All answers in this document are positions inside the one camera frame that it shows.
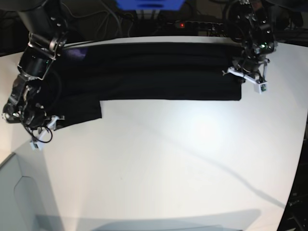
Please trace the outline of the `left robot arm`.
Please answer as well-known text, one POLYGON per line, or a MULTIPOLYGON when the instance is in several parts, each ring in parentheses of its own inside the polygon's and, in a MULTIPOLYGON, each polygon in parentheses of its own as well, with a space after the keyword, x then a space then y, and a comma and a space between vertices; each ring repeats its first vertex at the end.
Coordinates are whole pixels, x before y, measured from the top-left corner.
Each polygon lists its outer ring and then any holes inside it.
POLYGON ((254 84, 266 82, 267 55, 276 49, 272 23, 261 0, 229 0, 222 13, 225 32, 242 47, 228 72, 254 84))

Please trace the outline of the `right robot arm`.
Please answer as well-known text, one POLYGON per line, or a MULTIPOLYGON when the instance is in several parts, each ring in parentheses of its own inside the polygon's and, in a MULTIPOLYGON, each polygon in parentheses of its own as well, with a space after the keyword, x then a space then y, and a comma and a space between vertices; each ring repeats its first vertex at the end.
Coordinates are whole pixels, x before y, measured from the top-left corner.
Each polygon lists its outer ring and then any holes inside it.
POLYGON ((37 101, 37 95, 49 74, 60 79, 52 65, 66 44, 67 20, 59 0, 2 0, 0 8, 17 12, 29 31, 29 42, 17 66, 19 74, 2 115, 7 123, 23 126, 31 137, 32 148, 42 149, 46 143, 43 137, 51 134, 61 119, 48 115, 60 96, 57 95, 50 106, 44 106, 37 101))

